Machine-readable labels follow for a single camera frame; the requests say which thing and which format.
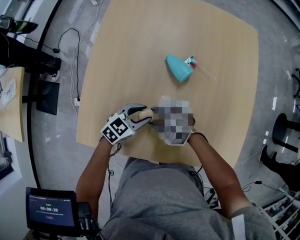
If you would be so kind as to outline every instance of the black monitor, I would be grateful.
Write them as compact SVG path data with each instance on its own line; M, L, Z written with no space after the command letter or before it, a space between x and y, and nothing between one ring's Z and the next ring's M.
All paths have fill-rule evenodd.
M34 231L79 237L76 193L27 187L26 222Z

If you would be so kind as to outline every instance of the gray t-shirt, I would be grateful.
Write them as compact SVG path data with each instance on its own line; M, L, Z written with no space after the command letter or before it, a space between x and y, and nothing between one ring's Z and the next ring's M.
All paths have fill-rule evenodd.
M191 167L150 165L144 160L127 164L101 237L107 240L234 239L231 220L209 208L189 174ZM247 240L275 239L271 224L257 208L247 207L233 216L240 214L244 215Z

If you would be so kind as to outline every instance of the person's arm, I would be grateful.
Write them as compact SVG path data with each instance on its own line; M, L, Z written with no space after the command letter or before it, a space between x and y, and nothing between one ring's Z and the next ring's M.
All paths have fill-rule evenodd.
M76 185L77 202L90 204L92 218L98 219L99 198L104 187L112 145L102 138Z
M188 142L220 201L223 215L230 219L241 208L252 204L241 189L235 171L200 134L192 134Z

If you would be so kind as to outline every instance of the tiled floor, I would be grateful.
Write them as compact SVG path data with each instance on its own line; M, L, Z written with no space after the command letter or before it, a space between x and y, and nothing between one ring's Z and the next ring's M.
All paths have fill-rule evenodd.
M203 1L237 16L258 31L259 74L255 105L235 171L242 186L258 180L277 188L284 184L283 181L258 162L257 153L266 139L269 150L278 152L278 161L288 163L296 159L296 153L274 145L269 136L279 113L286 113L289 119L299 119L298 114L293 114L293 90L296 88L296 83L288 80L287 71L293 73L295 68L300 68L300 35L288 18L270 0ZM79 90L82 88L95 33L109 2L110 0L103 0L96 25L91 28L80 45ZM63 0L48 30L45 44L57 47L61 34L71 27L79 30L82 35L92 23L96 13L97 9L92 6L90 0ZM32 111L35 163L41 186L47 189L74 190L78 178L93 153L92 148L76 143L77 116L69 96L71 62L77 44L78 36L74 31L69 31L61 40L60 58L63 62L59 79L57 116L35 109ZM274 97L276 97L276 104L273 109ZM299 135L298 132L292 132L288 143L297 146ZM121 166L124 166L127 158L119 154L116 155L116 160ZM110 160L110 167L115 172L111 179L111 189L114 195L122 169L116 165L113 158ZM106 181L99 202L99 223L101 225L107 221L110 212L107 184ZM280 195L281 193L263 185L252 185L251 190L247 193L248 198L259 205L266 205Z

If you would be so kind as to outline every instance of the black electronic device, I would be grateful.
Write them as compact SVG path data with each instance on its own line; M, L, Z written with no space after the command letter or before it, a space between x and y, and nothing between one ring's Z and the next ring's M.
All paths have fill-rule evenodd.
M29 34L38 27L37 23L16 20L13 17L0 15L0 35L6 36L9 32L15 34Z
M35 239L57 236L99 239L98 224L91 218L90 205L77 202L74 191L26 188L26 223Z

